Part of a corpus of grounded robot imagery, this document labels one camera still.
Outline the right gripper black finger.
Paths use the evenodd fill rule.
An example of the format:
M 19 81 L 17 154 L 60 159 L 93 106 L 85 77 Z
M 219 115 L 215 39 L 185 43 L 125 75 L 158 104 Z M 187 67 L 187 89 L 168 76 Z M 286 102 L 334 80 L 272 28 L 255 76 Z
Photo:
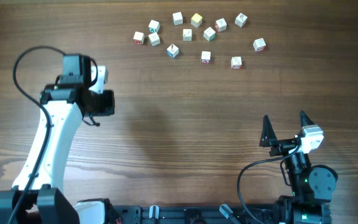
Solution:
M 272 147 L 277 145 L 277 137 L 273 130 L 269 116 L 266 114 L 263 117 L 262 133 L 260 137 L 260 147 Z
M 300 124 L 301 127 L 304 127 L 304 126 L 314 125 L 314 122 L 309 118 L 309 116 L 304 111 L 300 111 Z

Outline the white block red W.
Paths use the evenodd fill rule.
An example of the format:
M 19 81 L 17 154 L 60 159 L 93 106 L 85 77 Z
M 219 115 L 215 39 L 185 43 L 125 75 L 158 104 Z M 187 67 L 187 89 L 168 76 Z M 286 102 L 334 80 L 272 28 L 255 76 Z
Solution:
M 135 32 L 134 33 L 134 37 L 133 37 L 133 41 L 135 44 L 137 45 L 143 45 L 144 44 L 144 39 L 145 39 L 145 35 L 143 32 Z

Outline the white block letter E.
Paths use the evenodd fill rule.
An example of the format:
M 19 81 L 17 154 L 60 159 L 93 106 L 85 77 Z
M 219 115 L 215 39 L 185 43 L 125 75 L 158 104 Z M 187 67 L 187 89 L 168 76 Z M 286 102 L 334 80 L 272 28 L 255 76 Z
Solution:
M 264 50 L 266 46 L 267 44 L 265 43 L 263 38 L 256 39 L 253 42 L 253 47 L 256 52 Z

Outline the white block numeral one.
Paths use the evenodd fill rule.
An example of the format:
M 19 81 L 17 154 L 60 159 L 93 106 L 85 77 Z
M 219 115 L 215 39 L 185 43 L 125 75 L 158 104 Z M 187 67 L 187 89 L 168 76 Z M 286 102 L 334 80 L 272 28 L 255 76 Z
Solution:
M 211 42 L 215 38 L 215 36 L 216 31 L 212 27 L 207 28 L 203 33 L 203 37 L 209 42 Z

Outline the white block green O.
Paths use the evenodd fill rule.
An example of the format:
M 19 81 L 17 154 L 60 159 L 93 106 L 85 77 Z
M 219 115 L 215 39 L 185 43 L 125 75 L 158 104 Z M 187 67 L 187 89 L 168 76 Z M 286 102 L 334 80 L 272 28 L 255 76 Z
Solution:
M 192 30 L 183 29 L 183 41 L 191 42 L 192 41 Z

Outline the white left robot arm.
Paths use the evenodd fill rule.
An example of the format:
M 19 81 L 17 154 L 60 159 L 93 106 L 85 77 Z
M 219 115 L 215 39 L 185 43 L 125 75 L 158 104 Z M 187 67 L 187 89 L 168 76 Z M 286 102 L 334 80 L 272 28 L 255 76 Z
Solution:
M 79 223 L 63 194 L 63 176 L 73 137 L 88 117 L 114 114 L 114 93 L 93 58 L 63 56 L 63 71 L 36 102 L 40 121 L 29 156 L 10 190 L 0 190 L 0 223 Z

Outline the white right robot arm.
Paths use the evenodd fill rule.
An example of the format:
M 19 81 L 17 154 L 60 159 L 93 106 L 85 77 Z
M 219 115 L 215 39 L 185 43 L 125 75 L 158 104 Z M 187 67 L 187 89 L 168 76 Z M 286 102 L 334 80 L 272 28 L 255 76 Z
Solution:
M 328 203 L 336 189 L 338 174 L 326 165 L 313 166 L 308 154 L 319 148 L 323 130 L 304 111 L 300 132 L 292 139 L 277 139 L 270 119 L 263 118 L 259 146 L 269 147 L 270 156 L 280 156 L 280 168 L 292 195 L 282 195 L 272 207 L 274 223 L 331 223 Z

